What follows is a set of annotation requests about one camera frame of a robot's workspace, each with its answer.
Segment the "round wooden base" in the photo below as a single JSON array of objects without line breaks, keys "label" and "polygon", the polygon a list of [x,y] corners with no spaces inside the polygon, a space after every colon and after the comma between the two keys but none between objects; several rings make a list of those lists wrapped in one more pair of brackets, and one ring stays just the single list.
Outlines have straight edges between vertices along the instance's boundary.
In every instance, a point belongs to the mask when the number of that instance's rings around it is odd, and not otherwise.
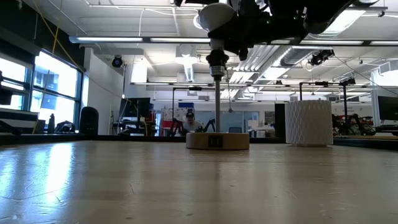
[{"label": "round wooden base", "polygon": [[249,134],[188,133],[188,149],[245,150],[250,148]]}]

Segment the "table surface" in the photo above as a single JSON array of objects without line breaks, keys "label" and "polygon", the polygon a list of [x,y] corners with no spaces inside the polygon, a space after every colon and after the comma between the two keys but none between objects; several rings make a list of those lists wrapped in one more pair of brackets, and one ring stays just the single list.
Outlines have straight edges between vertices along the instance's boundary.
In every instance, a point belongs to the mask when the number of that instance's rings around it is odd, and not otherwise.
[{"label": "table surface", "polygon": [[285,144],[3,146],[0,223],[398,223],[398,153]]}]

